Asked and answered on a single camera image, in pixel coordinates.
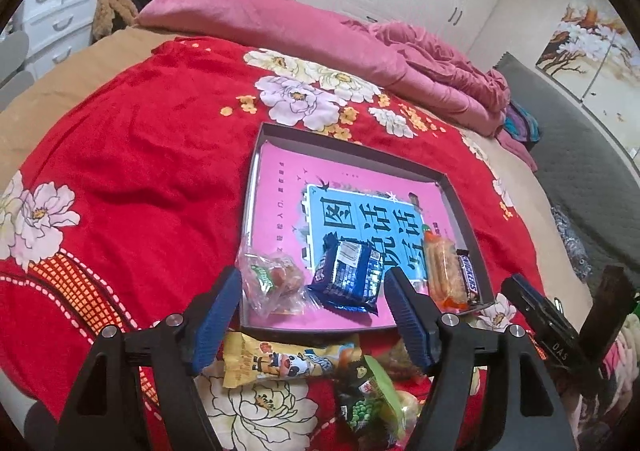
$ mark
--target brown fuzzy cloth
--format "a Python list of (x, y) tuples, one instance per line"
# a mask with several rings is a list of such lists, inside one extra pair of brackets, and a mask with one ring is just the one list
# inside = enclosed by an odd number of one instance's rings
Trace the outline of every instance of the brown fuzzy cloth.
[(110, 36), (114, 32), (113, 24), (116, 13), (121, 22), (124, 22), (124, 26), (130, 27), (138, 15), (138, 10), (131, 0), (98, 0), (93, 27), (95, 41)]

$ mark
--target blue snack package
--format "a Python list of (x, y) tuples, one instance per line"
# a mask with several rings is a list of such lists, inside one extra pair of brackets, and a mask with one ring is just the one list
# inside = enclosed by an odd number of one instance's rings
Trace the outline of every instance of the blue snack package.
[(378, 315), (376, 302), (382, 284), (382, 254), (370, 243), (324, 237), (324, 256), (308, 286), (325, 307)]

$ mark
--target barcode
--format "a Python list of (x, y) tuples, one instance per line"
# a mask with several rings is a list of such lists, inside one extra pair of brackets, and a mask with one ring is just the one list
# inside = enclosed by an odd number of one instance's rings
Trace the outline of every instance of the barcode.
[(336, 259), (350, 267), (357, 267), (358, 259), (360, 259), (360, 246), (350, 241), (341, 241)]

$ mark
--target beige bed sheet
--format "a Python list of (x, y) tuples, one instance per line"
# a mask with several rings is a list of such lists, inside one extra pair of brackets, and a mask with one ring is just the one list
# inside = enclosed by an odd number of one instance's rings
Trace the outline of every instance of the beige bed sheet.
[[(16, 98), (0, 114), (0, 188), (63, 114), (175, 36), (142, 28), (118, 31), (73, 55)], [(579, 329), (591, 308), (591, 296), (571, 268), (545, 192), (526, 164), (497, 141), (468, 134), (489, 156), (529, 229), (546, 295), (562, 301), (565, 316)]]

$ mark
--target gray quilted fabric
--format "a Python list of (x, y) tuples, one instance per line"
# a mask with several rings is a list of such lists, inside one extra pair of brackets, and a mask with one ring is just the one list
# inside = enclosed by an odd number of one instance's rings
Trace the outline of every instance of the gray quilted fabric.
[(542, 140), (532, 149), (549, 200), (571, 219), (593, 267), (593, 293), (606, 265), (623, 265), (640, 288), (640, 187), (620, 156), (591, 121), (511, 54), (497, 69), (514, 101), (540, 123)]

